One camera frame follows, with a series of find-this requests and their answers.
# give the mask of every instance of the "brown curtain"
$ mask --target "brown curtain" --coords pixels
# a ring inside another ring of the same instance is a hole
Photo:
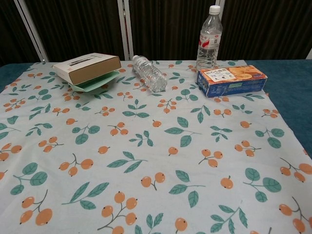
[[[124,60],[116,0],[25,0],[50,61],[98,52]]]
[[[151,60],[196,59],[215,0],[129,0],[133,50]]]
[[[312,0],[226,0],[218,59],[305,59]]]
[[[39,61],[13,0],[0,2],[0,41],[0,66]]]

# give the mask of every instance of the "white bottle cap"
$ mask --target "white bottle cap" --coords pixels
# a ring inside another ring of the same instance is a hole
[[[213,5],[209,8],[209,14],[210,15],[218,15],[220,13],[220,6]]]

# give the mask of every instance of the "tablecloth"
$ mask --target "tablecloth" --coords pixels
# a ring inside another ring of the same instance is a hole
[[[52,63],[6,87],[1,233],[311,233],[312,162],[265,93],[206,98],[194,61],[153,63],[166,92],[131,62],[90,93]]]

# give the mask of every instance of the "standing water bottle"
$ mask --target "standing water bottle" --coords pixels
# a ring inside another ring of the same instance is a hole
[[[196,68],[213,68],[216,65],[222,24],[219,18],[220,6],[210,6],[209,16],[200,31]]]
[[[134,55],[132,61],[134,70],[144,79],[146,87],[153,92],[165,91],[167,79],[147,58]]]

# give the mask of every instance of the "plastic water bottle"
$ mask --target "plastic water bottle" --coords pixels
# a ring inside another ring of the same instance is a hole
[[[165,91],[167,79],[147,58],[134,55],[132,61],[133,69],[145,80],[146,87],[153,92]]]
[[[220,6],[211,6],[209,16],[201,28],[196,61],[197,70],[213,68],[216,65],[223,29],[219,13]]]

